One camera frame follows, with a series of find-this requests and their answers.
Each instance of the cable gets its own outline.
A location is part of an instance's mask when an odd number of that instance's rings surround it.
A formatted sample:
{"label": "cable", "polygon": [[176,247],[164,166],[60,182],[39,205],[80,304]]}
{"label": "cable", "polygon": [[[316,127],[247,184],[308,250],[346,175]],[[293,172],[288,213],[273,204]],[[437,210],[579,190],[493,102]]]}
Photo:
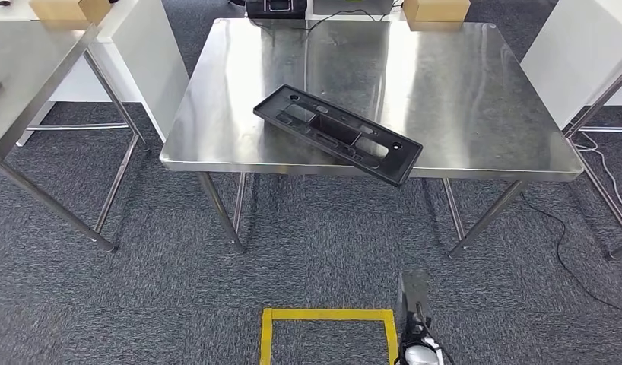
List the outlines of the cable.
{"label": "cable", "polygon": [[389,14],[384,14],[382,17],[380,17],[380,19],[379,19],[378,21],[382,21],[383,19],[385,19],[385,17],[386,17],[387,15],[391,15],[391,14],[392,14],[392,10],[393,10],[394,8],[396,8],[397,6],[401,6],[401,7],[402,7],[402,6],[403,6],[403,3],[401,3],[400,5],[396,5],[396,3],[397,3],[397,2],[400,2],[400,1],[401,1],[401,0],[396,0],[395,2],[393,2],[393,3],[392,3],[392,8],[389,10]]}
{"label": "cable", "polygon": [[431,330],[427,327],[427,320],[425,319],[425,315],[423,314],[423,306],[421,306],[420,302],[416,303],[416,314],[418,315],[420,322],[423,324],[423,328],[425,329],[425,332],[427,332],[427,334],[430,335],[430,337],[434,340],[434,342],[436,342],[436,344],[439,345],[439,347],[441,348],[441,351],[448,358],[448,361],[452,365],[456,365],[456,363],[452,359],[452,355],[450,355],[450,352],[446,349],[445,346],[443,346],[443,343],[441,341],[436,339],[436,336],[434,336]]}
{"label": "cable", "polygon": [[262,28],[269,36],[271,36],[271,38],[274,38],[273,33],[268,31],[269,30],[268,27],[261,25],[260,23],[256,22],[255,19],[252,19],[252,18],[249,18],[249,21],[251,22],[252,25]]}
{"label": "cable", "polygon": [[298,30],[306,30],[307,32],[310,32],[311,30],[316,29],[317,26],[319,26],[323,21],[326,21],[327,19],[330,19],[336,15],[340,15],[343,13],[347,13],[347,14],[353,14],[353,13],[357,13],[357,12],[361,12],[361,13],[365,13],[368,17],[371,18],[372,21],[381,21],[382,17],[385,17],[387,14],[383,15],[379,20],[376,20],[370,13],[364,11],[363,9],[356,9],[356,10],[340,10],[340,11],[336,11],[335,13],[329,15],[328,17],[324,17],[323,19],[320,19],[317,23],[315,23],[314,25],[311,26],[311,28],[292,28],[292,29],[298,29]]}
{"label": "cable", "polygon": [[562,257],[560,256],[560,245],[562,243],[562,241],[564,240],[564,237],[566,236],[566,224],[564,223],[564,221],[561,220],[561,218],[558,218],[550,213],[547,213],[545,211],[542,211],[539,208],[536,208],[535,206],[533,206],[528,199],[526,199],[526,195],[524,195],[523,192],[520,193],[520,195],[522,196],[522,199],[524,199],[524,202],[527,204],[527,206],[530,207],[530,209],[532,209],[533,211],[537,211],[543,215],[545,215],[546,217],[549,218],[553,218],[554,220],[556,220],[559,224],[562,225],[562,234],[560,236],[560,238],[557,240],[557,243],[555,244],[555,255],[557,257],[557,261],[560,263],[560,265],[562,265],[562,268],[569,273],[569,275],[571,275],[571,277],[573,278],[573,280],[575,280],[575,282],[579,285],[579,287],[582,288],[582,290],[584,290],[585,293],[587,293],[591,298],[597,300],[598,302],[604,304],[605,306],[609,306],[613,309],[617,309],[619,311],[622,312],[622,308],[620,308],[619,306],[616,306],[614,304],[611,304],[605,300],[602,300],[600,298],[598,298],[595,294],[591,293],[589,291],[589,289],[587,289],[584,284],[582,284],[582,282],[575,276],[575,274],[570,271],[570,269],[566,266],[566,264],[564,263],[564,261],[562,260]]}
{"label": "cable", "polygon": [[606,160],[605,154],[603,154],[602,152],[600,152],[598,150],[598,148],[599,148],[598,143],[596,141],[594,141],[593,138],[589,137],[585,132],[582,132],[582,135],[586,139],[588,139],[591,143],[593,143],[594,147],[586,147],[586,146],[583,146],[581,144],[575,144],[576,148],[578,149],[579,152],[595,152],[596,154],[600,155],[600,158],[602,160],[602,167],[605,169],[607,175],[609,176],[609,179],[611,179],[611,184],[612,184],[612,186],[614,188],[617,200],[622,205],[622,196],[620,196],[620,191],[617,188],[616,179],[615,179],[613,173],[611,173],[611,171],[609,170],[609,168],[607,166],[607,160]]}

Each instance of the rectangular hole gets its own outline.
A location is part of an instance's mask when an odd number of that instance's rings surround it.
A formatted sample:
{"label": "rectangular hole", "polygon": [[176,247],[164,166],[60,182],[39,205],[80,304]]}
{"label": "rectangular hole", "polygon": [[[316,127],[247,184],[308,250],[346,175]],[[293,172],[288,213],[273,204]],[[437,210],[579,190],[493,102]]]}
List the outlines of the rectangular hole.
{"label": "rectangular hole", "polygon": [[383,146],[382,144],[377,144],[376,142],[362,135],[360,136],[360,138],[358,138],[358,140],[354,144],[354,147],[378,158],[385,158],[385,156],[387,156],[387,153],[389,152],[389,149],[387,149],[387,147]]}
{"label": "rectangular hole", "polygon": [[299,120],[302,120],[305,123],[310,122],[311,119],[313,119],[313,117],[316,116],[314,112],[304,109],[303,107],[297,104],[290,104],[289,106],[287,106],[287,108],[284,111],[286,114],[294,118],[298,118]]}
{"label": "rectangular hole", "polygon": [[336,141],[329,139],[324,135],[318,135],[318,140],[320,140],[324,144],[327,144],[328,146],[331,146],[332,148],[338,147],[338,143]]}
{"label": "rectangular hole", "polygon": [[370,127],[364,125],[361,122],[358,122],[358,121],[353,120],[353,119],[349,119],[346,116],[341,116],[341,118],[342,118],[342,121],[344,123],[346,123],[349,126],[354,127],[355,129],[357,129],[357,130],[359,130],[359,131],[361,131],[363,133],[367,133],[368,135],[371,135],[373,133],[373,130]]}
{"label": "rectangular hole", "polygon": [[327,118],[322,114],[318,115],[317,118],[311,121],[309,126],[346,144],[354,143],[356,138],[358,138],[358,135],[360,135],[360,133],[347,127],[346,125],[331,118]]}

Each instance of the stainless steel table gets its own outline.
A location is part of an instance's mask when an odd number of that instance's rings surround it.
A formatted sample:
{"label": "stainless steel table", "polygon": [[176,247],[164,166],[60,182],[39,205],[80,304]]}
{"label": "stainless steel table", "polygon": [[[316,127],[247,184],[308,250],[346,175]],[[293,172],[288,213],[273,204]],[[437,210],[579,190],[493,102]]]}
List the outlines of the stainless steel table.
{"label": "stainless steel table", "polygon": [[[138,142],[145,146],[145,141],[88,49],[96,34],[96,27],[75,22],[0,22],[0,172],[106,251],[113,252],[116,247],[100,235],[100,230],[105,223],[134,147]],[[27,130],[31,119],[82,56],[85,57],[116,105],[123,123],[40,125],[35,130],[118,129],[121,127],[132,130],[132,140],[119,165],[116,178],[94,229],[5,162],[5,157],[23,132]]]}
{"label": "stainless steel table", "polygon": [[[218,19],[198,61],[160,159],[197,171],[238,250],[246,173],[361,172],[265,124],[252,108],[290,84],[424,145],[411,176],[443,180],[458,255],[528,181],[571,181],[582,164],[492,24],[453,31],[408,29],[403,21]],[[240,175],[230,222],[208,175]],[[449,179],[514,183],[465,231]]]}

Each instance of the gray carpet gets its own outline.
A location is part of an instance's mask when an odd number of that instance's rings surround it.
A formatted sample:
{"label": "gray carpet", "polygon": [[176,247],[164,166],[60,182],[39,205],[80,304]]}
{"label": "gray carpet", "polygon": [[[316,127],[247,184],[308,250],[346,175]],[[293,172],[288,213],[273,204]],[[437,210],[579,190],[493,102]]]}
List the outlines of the gray carpet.
{"label": "gray carpet", "polygon": [[[497,24],[522,57],[554,3],[473,1],[468,19]],[[224,0],[165,6],[190,72],[213,19],[242,15]],[[135,152],[105,226],[115,255],[0,176],[0,363],[257,364],[263,308],[394,308],[406,269],[428,273],[433,328],[457,364],[622,363],[622,313],[578,288],[555,259],[558,223],[523,202],[453,261],[439,181],[250,176],[240,227],[249,252],[237,255],[196,178],[160,165],[158,137],[129,108],[154,149]],[[116,119],[107,104],[61,103],[45,123]],[[622,125],[622,108],[595,123]],[[129,137],[36,133],[9,161],[93,224]],[[596,138],[622,191],[622,136]],[[213,177],[231,202],[236,176]],[[506,184],[453,187],[470,227]],[[602,259],[622,232],[586,177],[526,195],[566,222],[561,255],[578,278],[622,307],[622,261]],[[385,353],[375,322],[274,326],[273,364],[380,365]]]}

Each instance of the yellow tape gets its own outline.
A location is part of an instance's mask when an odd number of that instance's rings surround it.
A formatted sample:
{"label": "yellow tape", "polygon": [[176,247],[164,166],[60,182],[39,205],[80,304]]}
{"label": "yellow tape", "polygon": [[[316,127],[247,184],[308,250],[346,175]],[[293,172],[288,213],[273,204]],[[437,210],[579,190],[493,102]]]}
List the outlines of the yellow tape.
{"label": "yellow tape", "polygon": [[262,313],[262,342],[259,345],[259,365],[271,365],[271,343],[273,342],[273,309]]}
{"label": "yellow tape", "polygon": [[389,365],[394,365],[398,351],[398,339],[394,313],[390,309],[282,309],[265,308],[262,314],[262,343],[260,344],[260,365],[271,365],[271,343],[273,342],[273,321],[383,321],[387,337]]}

